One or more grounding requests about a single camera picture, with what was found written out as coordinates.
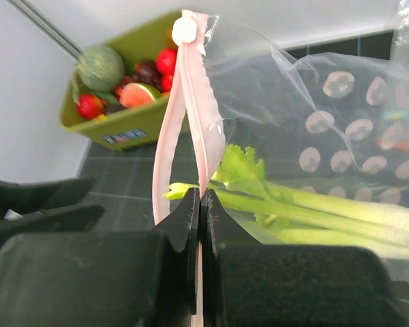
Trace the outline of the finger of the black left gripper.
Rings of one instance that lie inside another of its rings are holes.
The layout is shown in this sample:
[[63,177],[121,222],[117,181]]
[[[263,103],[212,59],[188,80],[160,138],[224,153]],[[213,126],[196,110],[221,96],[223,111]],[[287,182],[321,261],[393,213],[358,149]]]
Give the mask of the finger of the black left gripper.
[[0,181],[0,218],[4,218],[9,210],[26,215],[77,204],[95,184],[91,177],[29,184]]
[[0,248],[17,234],[34,232],[86,232],[102,217],[105,209],[83,203],[23,215],[15,220],[0,219]]

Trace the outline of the green celery stalk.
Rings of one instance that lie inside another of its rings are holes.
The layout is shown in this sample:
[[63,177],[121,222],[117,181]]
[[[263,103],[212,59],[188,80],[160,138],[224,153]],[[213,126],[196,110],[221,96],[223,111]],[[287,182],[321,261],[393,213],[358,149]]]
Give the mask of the green celery stalk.
[[354,198],[295,189],[268,181],[254,148],[228,144],[211,182],[229,209],[254,214],[256,223],[283,243],[366,247],[382,258],[409,260],[409,171],[384,172],[377,157],[368,180],[341,178],[337,188]]

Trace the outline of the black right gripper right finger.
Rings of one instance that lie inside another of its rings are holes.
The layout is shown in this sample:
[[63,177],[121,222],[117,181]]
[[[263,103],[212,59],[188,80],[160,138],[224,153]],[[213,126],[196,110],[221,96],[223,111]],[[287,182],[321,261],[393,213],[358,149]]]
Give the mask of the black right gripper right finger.
[[263,245],[208,190],[200,214],[205,326],[407,326],[380,258],[360,247]]

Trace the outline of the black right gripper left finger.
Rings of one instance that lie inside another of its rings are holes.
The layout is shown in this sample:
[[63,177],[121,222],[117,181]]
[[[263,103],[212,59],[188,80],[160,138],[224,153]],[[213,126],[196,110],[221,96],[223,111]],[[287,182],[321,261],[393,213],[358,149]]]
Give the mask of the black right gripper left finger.
[[18,234],[0,248],[0,326],[198,326],[200,194],[146,232]]

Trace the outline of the clear polka-dot pink zip bag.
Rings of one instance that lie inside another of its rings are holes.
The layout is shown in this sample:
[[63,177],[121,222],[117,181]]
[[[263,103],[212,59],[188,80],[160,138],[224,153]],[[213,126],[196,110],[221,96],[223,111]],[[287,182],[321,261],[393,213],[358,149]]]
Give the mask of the clear polka-dot pink zip bag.
[[[389,64],[367,66],[380,68],[394,80],[409,82],[409,10],[400,12],[398,17]],[[278,127],[286,114],[294,114],[297,109],[316,109],[300,73],[304,67],[315,77],[320,75],[311,63],[302,63],[314,56],[296,59],[262,33],[220,15],[183,10],[172,26],[172,39],[178,47],[177,64],[153,169],[156,224],[170,214],[172,207],[178,207],[191,188],[199,191],[201,209],[205,193],[212,190],[205,185],[211,182],[228,145],[226,121],[239,119],[245,125],[251,123],[253,128],[271,124]],[[329,55],[346,58],[344,64],[367,63],[357,55]],[[258,225],[254,214],[222,206],[263,245],[308,245],[283,243]],[[382,258],[371,249],[360,248],[380,258],[409,326],[409,260]],[[200,236],[197,250],[198,326],[205,326]]]

